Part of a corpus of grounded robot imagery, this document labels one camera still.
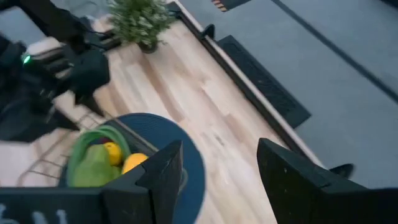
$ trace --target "wooden floor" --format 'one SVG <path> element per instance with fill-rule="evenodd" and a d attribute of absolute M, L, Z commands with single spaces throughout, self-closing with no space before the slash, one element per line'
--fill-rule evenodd
<path fill-rule="evenodd" d="M 109 29 L 104 23 L 96 28 Z M 160 38 L 165 44 L 153 54 L 143 54 L 135 44 L 108 52 L 111 83 L 96 92 L 96 99 L 113 116 L 158 114 L 191 136 L 206 169 L 205 200 L 197 223 L 276 223 L 261 183 L 256 149 L 259 138 L 279 144 L 280 140 L 183 23 L 173 23 Z M 85 114 L 84 108 L 71 109 L 70 94 L 57 103 L 75 119 Z M 56 131 L 30 146 L 4 144 L 0 184 L 54 184 L 36 174 L 29 174 L 23 184 L 17 177 L 63 134 Z M 64 162 L 61 153 L 53 158 L 56 163 Z M 5 154 L 12 156 L 6 159 Z M 6 172 L 6 167 L 15 172 Z"/>

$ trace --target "gray carpet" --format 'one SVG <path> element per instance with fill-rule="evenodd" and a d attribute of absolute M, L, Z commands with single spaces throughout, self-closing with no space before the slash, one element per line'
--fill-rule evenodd
<path fill-rule="evenodd" d="M 398 186 L 398 106 L 380 89 L 272 1 L 252 0 L 228 12 L 219 11 L 208 0 L 181 2 L 201 25 L 215 24 L 216 39 L 233 35 L 309 110 L 312 116 L 296 131 L 327 167 L 350 162 L 357 168 L 353 181 L 370 188 Z M 307 7 L 308 11 L 316 11 L 301 1 L 290 2 L 300 5 L 302 9 Z M 337 4 L 333 7 L 336 10 L 345 10 L 339 3 L 341 1 L 327 2 L 330 5 Z M 319 6 L 324 11 L 331 8 L 329 4 L 319 4 L 324 4 Z M 324 21 L 327 15 L 312 16 Z M 346 17 L 345 20 L 341 18 L 338 24 L 344 26 L 349 23 Z M 384 29 L 384 35 L 394 37 L 394 32 L 389 33 L 388 27 L 379 27 L 378 23 L 368 25 L 373 29 Z M 320 26 L 337 29 L 337 25 Z M 353 36 L 348 27 L 342 29 L 342 34 Z M 366 35 L 363 32 L 356 36 L 357 39 Z M 390 45 L 394 56 L 393 48 L 397 45 L 387 41 L 384 47 Z M 369 47 L 367 51 L 369 54 L 374 51 L 376 55 L 372 57 L 389 54 L 376 50 L 379 47 Z M 396 65 L 393 60 L 389 63 L 392 68 Z"/>

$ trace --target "orange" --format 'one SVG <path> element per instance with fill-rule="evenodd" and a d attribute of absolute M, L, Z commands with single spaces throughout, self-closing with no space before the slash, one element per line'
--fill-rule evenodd
<path fill-rule="evenodd" d="M 143 153 L 131 154 L 124 161 L 122 174 L 125 174 L 125 173 L 129 172 L 131 169 L 133 169 L 134 167 L 138 166 L 139 164 L 141 164 L 141 162 L 144 162 L 147 159 L 148 159 L 148 157 L 145 154 L 143 154 Z"/>

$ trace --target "yellow fruit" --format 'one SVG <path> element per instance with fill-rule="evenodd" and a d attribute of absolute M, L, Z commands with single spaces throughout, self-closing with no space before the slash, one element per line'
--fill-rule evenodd
<path fill-rule="evenodd" d="M 125 161 L 123 165 L 122 174 L 129 172 L 132 168 L 144 162 L 148 157 L 143 153 L 134 153 L 131 154 Z"/>
<path fill-rule="evenodd" d="M 117 166 L 122 162 L 122 150 L 120 147 L 113 143 L 113 142 L 107 142 L 104 144 L 106 150 L 109 153 L 109 163 L 112 166 Z"/>

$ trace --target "green light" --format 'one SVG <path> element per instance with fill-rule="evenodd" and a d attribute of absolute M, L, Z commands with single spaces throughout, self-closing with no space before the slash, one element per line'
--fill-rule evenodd
<path fill-rule="evenodd" d="M 24 59 L 24 63 L 27 63 L 30 60 L 30 55 L 27 55 Z"/>

